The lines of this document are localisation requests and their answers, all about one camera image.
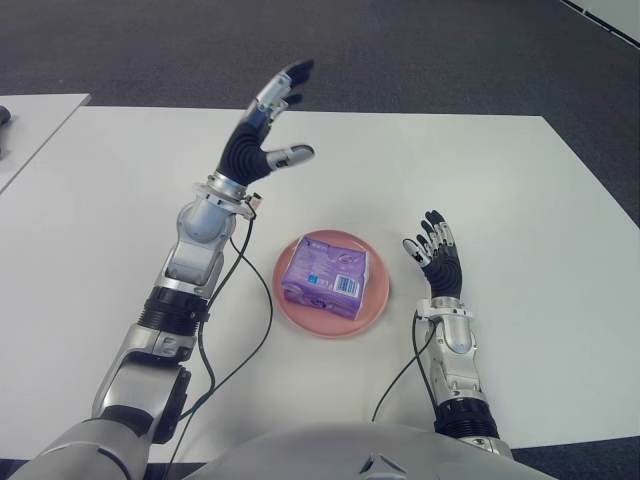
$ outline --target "robotic hand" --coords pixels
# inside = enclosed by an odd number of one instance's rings
[[[420,225],[426,236],[417,235],[419,245],[405,239],[403,246],[431,285],[431,299],[418,301],[417,315],[429,322],[428,333],[435,336],[435,342],[427,347],[429,383],[435,393],[435,430],[511,457],[480,385],[475,365],[478,346],[469,325],[472,314],[460,301],[462,269],[453,235],[437,211],[427,212],[425,218]]]
[[[297,165],[313,157],[309,145],[294,145],[273,152],[261,148],[276,117],[289,105],[302,101],[302,95],[289,94],[309,80],[312,68],[313,60],[289,65],[262,89],[231,134],[216,170],[218,177],[224,176],[246,187],[273,170]]]
[[[260,148],[275,118],[300,102],[301,95],[289,93],[309,79],[312,67],[311,60],[286,67],[251,102],[215,173],[196,185],[195,200],[179,213],[177,242],[102,381],[91,418],[12,478],[143,478],[151,444],[171,439],[184,407],[191,374],[181,363],[190,358],[196,330],[208,319],[236,215],[249,220],[249,229],[253,224],[260,197],[247,196],[247,186],[314,154],[307,145]]]

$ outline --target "gray carpet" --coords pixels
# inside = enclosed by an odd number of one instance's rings
[[[640,53],[559,0],[0,0],[0,25],[0,94],[239,108],[313,57],[302,109],[542,115],[638,222]],[[516,458],[640,478],[614,442]]]

